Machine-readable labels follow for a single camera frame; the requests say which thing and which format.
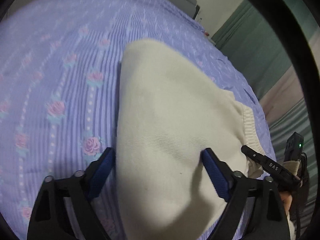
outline hand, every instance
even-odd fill
[[[283,192],[280,192],[280,197],[284,206],[285,214],[288,215],[291,202],[292,202],[292,195],[288,191],[283,191]]]

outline screw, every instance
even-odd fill
[[[268,181],[268,182],[273,182],[273,178],[270,177],[270,176],[266,176],[266,177],[264,177],[264,178],[265,178],[265,180]]]
[[[83,175],[84,175],[84,171],[83,170],[76,171],[75,174],[74,174],[75,177],[81,177]]]
[[[233,175],[235,175],[236,177],[238,178],[241,178],[243,176],[242,172],[241,171],[234,171],[233,172]]]
[[[50,182],[50,181],[52,181],[53,180],[53,177],[52,176],[46,176],[45,178],[44,178],[44,182]]]

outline blue gripper pad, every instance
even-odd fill
[[[231,197],[228,190],[228,181],[207,150],[202,151],[201,159],[218,196],[228,202]]]
[[[94,173],[93,177],[90,180],[90,186],[87,198],[92,200],[99,196],[103,185],[105,184],[113,166],[115,165],[116,154],[112,149],[109,151],[108,155],[104,158],[103,162]]]

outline bed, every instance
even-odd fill
[[[233,92],[275,159],[251,87],[191,15],[170,0],[38,0],[0,23],[0,212],[18,238],[45,176],[69,177],[115,147],[121,58],[135,40],[164,42]],[[123,240],[115,184],[113,172],[92,205],[110,237]]]

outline green curtain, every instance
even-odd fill
[[[318,28],[302,0],[284,0],[295,15],[309,41]],[[225,24],[213,35],[216,47],[228,57],[261,99],[292,65],[279,39],[260,13],[244,0]],[[293,132],[304,136],[303,150],[308,156],[310,189],[301,217],[302,230],[311,220],[317,191],[317,166],[308,112],[299,101],[279,120],[270,124],[271,142],[278,162],[284,158],[287,139]]]
[[[314,210],[317,195],[318,174],[312,131],[308,111],[304,99],[300,100],[290,111],[269,126],[271,142],[278,162],[284,158],[284,149],[288,137],[295,131],[304,137],[303,151],[308,157],[308,172],[310,178],[309,195],[306,207],[301,217],[302,231],[308,226]]]
[[[302,0],[284,0],[295,15],[306,38],[317,23]],[[224,55],[247,79],[261,99],[292,65],[278,37],[248,0],[244,0],[213,35]]]

